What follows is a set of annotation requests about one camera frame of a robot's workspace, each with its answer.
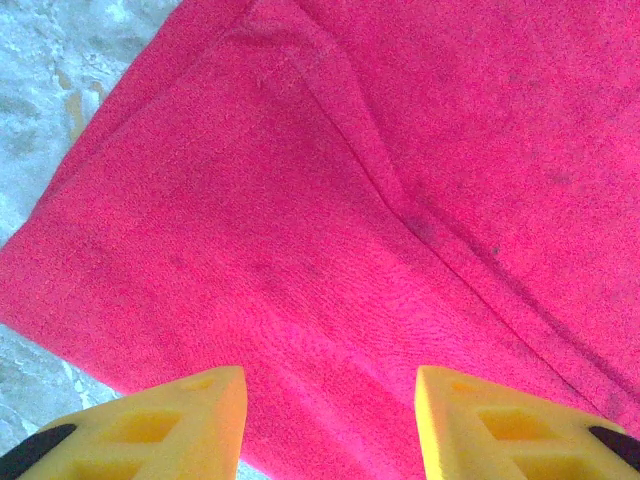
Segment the yellow plastic part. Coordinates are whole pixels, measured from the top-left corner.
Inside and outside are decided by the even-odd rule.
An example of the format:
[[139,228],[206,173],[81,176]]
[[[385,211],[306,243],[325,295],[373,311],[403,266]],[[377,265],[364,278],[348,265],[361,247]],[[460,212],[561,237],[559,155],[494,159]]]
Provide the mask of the yellow plastic part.
[[241,367],[221,367],[57,419],[77,429],[20,480],[235,479],[247,412]]
[[616,424],[442,367],[421,367],[416,419],[428,480],[636,480],[588,430]]

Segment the towel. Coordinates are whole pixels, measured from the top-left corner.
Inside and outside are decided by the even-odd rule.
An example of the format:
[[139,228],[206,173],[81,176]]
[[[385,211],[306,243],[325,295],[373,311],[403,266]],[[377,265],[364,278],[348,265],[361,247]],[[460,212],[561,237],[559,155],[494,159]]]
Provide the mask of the towel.
[[129,393],[246,369],[242,458],[421,479],[416,369],[640,434],[640,5],[185,0],[0,253]]

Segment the dark stain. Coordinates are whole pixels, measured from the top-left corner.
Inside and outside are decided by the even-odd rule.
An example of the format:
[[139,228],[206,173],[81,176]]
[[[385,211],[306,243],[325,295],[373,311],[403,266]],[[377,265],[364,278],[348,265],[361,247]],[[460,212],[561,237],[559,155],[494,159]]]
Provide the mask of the dark stain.
[[184,268],[187,266],[187,262],[185,262],[184,258],[180,255],[170,255],[169,263],[171,263],[176,268]]
[[567,172],[551,172],[548,174],[549,180],[551,180],[556,185],[567,186],[571,185],[571,175]]
[[609,394],[609,399],[607,400],[607,411],[606,411],[607,418],[615,422],[616,419],[620,418],[621,414],[622,414],[622,402],[620,401],[620,397],[618,396],[617,393],[611,392]]
[[562,377],[561,375],[560,375],[560,378],[562,378],[562,380],[565,382],[565,383],[564,383],[564,386],[565,386],[565,388],[566,388],[567,392],[569,392],[569,393],[570,393],[571,395],[573,395],[574,397],[585,398],[585,396],[584,396],[584,395],[582,395],[582,394],[580,393],[580,391],[579,391],[576,387],[574,387],[574,386],[573,386],[573,385],[572,385],[572,384],[571,384],[567,379],[565,379],[565,378],[564,378],[564,377]]
[[431,244],[434,238],[433,227],[425,222],[424,219],[417,216],[410,216],[404,219],[404,224],[409,231],[421,241]]
[[279,275],[277,268],[266,262],[255,262],[249,265],[249,273],[257,278],[265,291],[279,293],[285,288],[285,278]]
[[529,346],[523,339],[513,336],[510,338],[501,338],[500,344],[506,348],[509,353],[518,358],[523,358],[530,360],[532,358],[537,358],[538,354],[536,351]]
[[304,266],[304,271],[309,275],[309,277],[311,278],[319,278],[322,275],[322,272],[320,271],[320,269],[318,269],[318,267],[316,267],[313,263],[311,262],[305,262],[303,264]]

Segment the gray floor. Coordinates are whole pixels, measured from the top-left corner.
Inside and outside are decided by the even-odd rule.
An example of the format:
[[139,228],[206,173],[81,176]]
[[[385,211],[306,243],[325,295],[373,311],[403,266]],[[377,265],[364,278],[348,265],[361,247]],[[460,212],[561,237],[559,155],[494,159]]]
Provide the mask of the gray floor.
[[[0,247],[179,0],[0,1]],[[118,394],[0,318],[0,455]],[[238,478],[266,479],[241,463]]]
[[118,396],[73,365],[0,325],[0,454],[58,417]]

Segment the pink towel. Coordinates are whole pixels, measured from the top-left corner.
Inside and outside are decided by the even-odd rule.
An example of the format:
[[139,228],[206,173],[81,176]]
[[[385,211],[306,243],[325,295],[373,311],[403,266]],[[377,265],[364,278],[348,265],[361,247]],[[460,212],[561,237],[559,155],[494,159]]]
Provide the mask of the pink towel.
[[0,254],[124,392],[246,367],[243,458],[424,477],[416,368],[640,434],[640,5],[186,0]]

